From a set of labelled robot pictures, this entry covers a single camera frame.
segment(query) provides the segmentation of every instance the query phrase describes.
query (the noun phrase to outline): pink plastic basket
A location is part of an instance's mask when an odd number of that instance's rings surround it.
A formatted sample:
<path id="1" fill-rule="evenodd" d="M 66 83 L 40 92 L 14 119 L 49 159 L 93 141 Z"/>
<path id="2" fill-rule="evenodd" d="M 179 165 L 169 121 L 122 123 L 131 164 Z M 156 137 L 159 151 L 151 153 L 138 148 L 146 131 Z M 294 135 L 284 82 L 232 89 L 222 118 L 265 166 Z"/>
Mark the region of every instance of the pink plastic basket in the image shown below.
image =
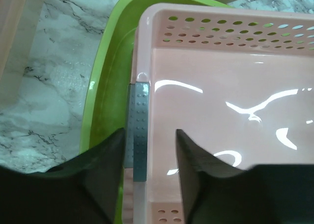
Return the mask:
<path id="1" fill-rule="evenodd" d="M 313 25 L 313 15 L 232 8 L 144 12 L 131 82 L 151 87 L 148 172 L 134 183 L 133 223 L 184 223 L 177 128 L 244 170 L 314 161 Z"/>

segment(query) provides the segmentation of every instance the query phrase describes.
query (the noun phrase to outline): white marble surface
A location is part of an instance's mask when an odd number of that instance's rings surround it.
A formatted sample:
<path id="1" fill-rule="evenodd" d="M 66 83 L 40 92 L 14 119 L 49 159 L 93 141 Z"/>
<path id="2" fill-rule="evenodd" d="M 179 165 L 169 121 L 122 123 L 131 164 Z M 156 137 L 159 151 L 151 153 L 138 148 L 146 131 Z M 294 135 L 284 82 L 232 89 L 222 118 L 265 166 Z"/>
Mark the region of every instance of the white marble surface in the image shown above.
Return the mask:
<path id="1" fill-rule="evenodd" d="M 0 112 L 0 165 L 45 171 L 79 151 L 94 58 L 118 0 L 45 0 L 18 102 Z M 314 0 L 238 0 L 245 9 L 314 13 Z"/>

